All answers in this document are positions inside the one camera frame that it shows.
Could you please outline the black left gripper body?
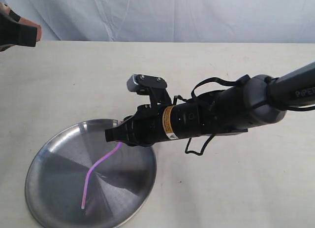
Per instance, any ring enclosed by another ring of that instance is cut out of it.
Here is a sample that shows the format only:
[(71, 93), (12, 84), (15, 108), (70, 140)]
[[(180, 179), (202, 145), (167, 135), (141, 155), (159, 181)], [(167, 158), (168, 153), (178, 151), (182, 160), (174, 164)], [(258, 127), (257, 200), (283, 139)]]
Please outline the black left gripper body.
[(35, 47), (37, 27), (20, 24), (6, 13), (0, 14), (0, 51), (14, 45)]

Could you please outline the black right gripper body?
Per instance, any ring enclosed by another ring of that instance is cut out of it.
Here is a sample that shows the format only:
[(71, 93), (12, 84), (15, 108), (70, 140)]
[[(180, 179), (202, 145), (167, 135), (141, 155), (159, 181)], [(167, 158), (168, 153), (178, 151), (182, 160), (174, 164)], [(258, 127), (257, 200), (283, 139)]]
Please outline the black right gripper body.
[(152, 146), (164, 141), (162, 113), (164, 105), (140, 105), (134, 115), (124, 118), (116, 127), (105, 130), (107, 142), (125, 138), (128, 146)]

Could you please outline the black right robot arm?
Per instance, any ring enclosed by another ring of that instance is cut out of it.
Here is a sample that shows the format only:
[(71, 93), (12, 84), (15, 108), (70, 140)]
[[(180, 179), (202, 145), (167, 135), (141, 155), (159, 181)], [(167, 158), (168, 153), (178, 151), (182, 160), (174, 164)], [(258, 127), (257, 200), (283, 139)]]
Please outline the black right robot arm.
[(236, 81), (211, 77), (200, 86), (218, 83), (221, 90), (189, 99), (171, 98), (166, 81), (159, 77), (134, 74), (127, 89), (148, 96), (132, 116), (105, 130), (108, 142), (128, 146), (152, 146), (158, 142), (247, 132), (250, 128), (281, 121), (288, 111), (305, 112), (315, 108), (315, 65), (309, 64), (279, 78), (244, 75)]

